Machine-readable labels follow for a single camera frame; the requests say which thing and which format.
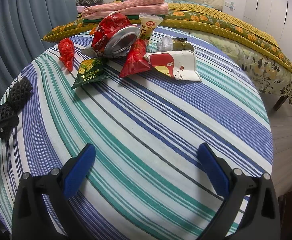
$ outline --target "metal screw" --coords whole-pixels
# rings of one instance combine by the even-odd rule
[[[263,174],[263,177],[264,177],[265,179],[270,179],[270,178],[271,178],[271,176],[270,176],[268,173],[264,173],[264,174]]]
[[[243,172],[242,172],[240,169],[238,169],[238,168],[233,169],[233,172],[234,172],[234,174],[236,174],[237,176],[240,176],[240,175],[243,174]]]
[[[52,175],[58,175],[59,174],[59,169],[58,168],[53,168],[50,172]]]
[[[22,175],[22,178],[23,179],[28,179],[30,176],[30,173],[29,172],[25,172],[23,175]]]

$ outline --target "round table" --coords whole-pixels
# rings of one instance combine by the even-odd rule
[[[86,143],[96,147],[96,161],[70,203],[97,239],[196,239],[223,201],[196,158],[203,142],[231,168],[271,173],[271,130],[252,82],[220,50],[178,30],[156,28],[147,51],[155,52],[155,42],[168,35],[195,47],[202,82],[172,80],[156,70],[118,78],[125,60],[115,59],[106,67],[109,79],[70,90],[88,59],[80,51],[92,40],[88,33],[71,38],[72,73],[59,61],[57,45],[21,72],[33,93],[9,140],[0,140],[0,218],[9,231],[21,175],[61,168]]]

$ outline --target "wooden floor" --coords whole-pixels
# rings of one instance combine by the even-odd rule
[[[261,94],[270,120],[273,136],[274,161],[272,180],[276,195],[280,196],[292,186],[292,105],[288,100],[278,111],[272,107],[279,97],[269,94]]]

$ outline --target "curtain fold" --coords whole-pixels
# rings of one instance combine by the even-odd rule
[[[53,45],[41,38],[77,15],[75,0],[0,0],[0,99],[21,70]]]

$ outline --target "bed leg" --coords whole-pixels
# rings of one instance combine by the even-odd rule
[[[279,100],[276,102],[276,104],[273,106],[273,110],[277,111],[282,106],[282,104],[286,101],[287,98],[288,96],[286,97],[281,96]]]

